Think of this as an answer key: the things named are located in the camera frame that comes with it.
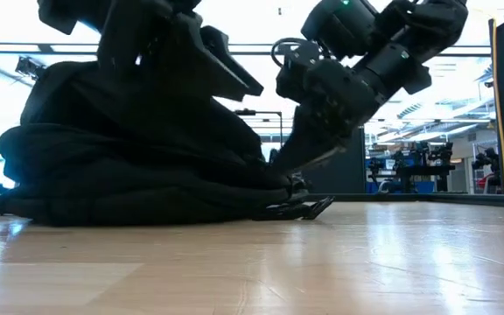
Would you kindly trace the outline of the black table frame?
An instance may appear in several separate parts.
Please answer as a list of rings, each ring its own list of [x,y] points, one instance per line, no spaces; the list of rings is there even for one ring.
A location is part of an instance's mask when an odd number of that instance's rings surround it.
[[[500,194],[464,194],[464,193],[313,193],[307,201],[334,197],[337,202],[436,202],[466,204],[475,206],[504,207],[504,195]]]

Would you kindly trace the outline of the black backpack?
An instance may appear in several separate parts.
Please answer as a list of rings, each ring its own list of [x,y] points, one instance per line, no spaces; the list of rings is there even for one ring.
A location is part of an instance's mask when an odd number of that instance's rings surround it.
[[[302,178],[272,171],[260,137],[212,97],[118,82],[63,61],[0,136],[0,215],[55,227],[313,220]]]

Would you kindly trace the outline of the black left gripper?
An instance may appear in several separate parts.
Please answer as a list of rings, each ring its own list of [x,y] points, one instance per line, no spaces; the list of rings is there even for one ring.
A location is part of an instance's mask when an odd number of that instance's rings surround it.
[[[259,96],[263,85],[228,48],[229,37],[203,26],[190,13],[202,0],[111,0],[97,50],[99,66],[110,74],[127,74],[136,59],[164,28],[171,26],[164,46],[164,71],[194,95],[240,101]]]

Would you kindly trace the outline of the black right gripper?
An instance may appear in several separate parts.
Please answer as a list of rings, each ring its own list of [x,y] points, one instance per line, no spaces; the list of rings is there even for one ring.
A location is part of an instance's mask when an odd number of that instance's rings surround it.
[[[321,60],[317,87],[326,98],[296,102],[291,132],[269,163],[268,173],[291,175],[325,164],[346,151],[354,131],[400,89],[413,95],[431,83],[429,68],[398,44],[385,45],[353,67]]]

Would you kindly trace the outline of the black background screen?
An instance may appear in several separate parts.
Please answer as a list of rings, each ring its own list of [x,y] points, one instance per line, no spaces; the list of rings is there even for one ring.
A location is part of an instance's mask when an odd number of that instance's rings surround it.
[[[364,129],[357,129],[345,152],[303,171],[303,176],[312,183],[312,193],[364,193],[365,172],[365,134]]]

